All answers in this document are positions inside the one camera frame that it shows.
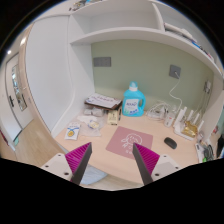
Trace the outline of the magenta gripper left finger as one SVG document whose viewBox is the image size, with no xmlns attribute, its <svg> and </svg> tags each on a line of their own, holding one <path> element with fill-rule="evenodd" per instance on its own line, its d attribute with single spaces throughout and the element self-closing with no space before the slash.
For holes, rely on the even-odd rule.
<svg viewBox="0 0 224 224">
<path fill-rule="evenodd" d="M 92 144 L 86 143 L 65 155 L 66 161 L 72 171 L 71 181 L 74 184 L 80 184 L 91 154 Z"/>
</svg>

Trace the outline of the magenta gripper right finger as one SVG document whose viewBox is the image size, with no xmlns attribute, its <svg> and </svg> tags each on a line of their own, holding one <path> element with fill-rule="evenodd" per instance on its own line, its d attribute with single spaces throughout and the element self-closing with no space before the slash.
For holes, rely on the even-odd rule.
<svg viewBox="0 0 224 224">
<path fill-rule="evenodd" d="M 136 160 L 144 185 L 153 182 L 152 172 L 159 161 L 160 156 L 145 146 L 133 144 L 133 155 Z"/>
</svg>

